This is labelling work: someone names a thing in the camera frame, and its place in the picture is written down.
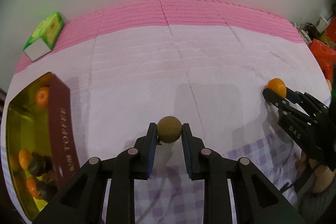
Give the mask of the person's right hand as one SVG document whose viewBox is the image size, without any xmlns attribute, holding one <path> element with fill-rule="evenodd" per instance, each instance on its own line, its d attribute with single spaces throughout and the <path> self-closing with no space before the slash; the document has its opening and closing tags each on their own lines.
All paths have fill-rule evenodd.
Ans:
<svg viewBox="0 0 336 224">
<path fill-rule="evenodd" d="M 296 170 L 300 173 L 303 173 L 303 171 L 306 169 L 308 164 L 306 163 L 307 156 L 302 151 L 301 156 L 296 162 Z M 314 173 L 316 176 L 315 182 L 311 188 L 311 191 L 313 193 L 322 193 L 324 190 L 327 189 L 327 187 L 333 182 L 335 177 L 335 170 L 331 171 L 328 166 L 320 165 L 317 168 L 318 162 L 313 159 L 309 159 L 309 164 L 312 169 L 314 169 Z"/>
</svg>

